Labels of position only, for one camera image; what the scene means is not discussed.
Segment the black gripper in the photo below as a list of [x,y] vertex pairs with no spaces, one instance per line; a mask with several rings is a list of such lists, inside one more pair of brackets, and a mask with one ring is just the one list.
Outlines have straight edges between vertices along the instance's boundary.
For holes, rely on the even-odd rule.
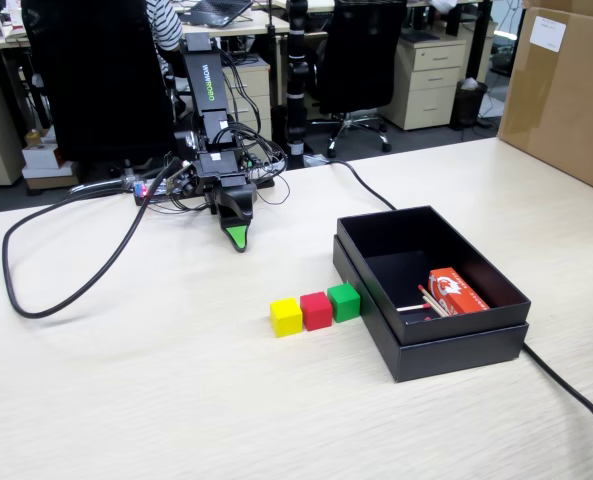
[[233,151],[200,153],[195,163],[197,191],[209,205],[217,206],[220,225],[237,252],[247,249],[247,233],[253,219],[256,185],[246,176]]

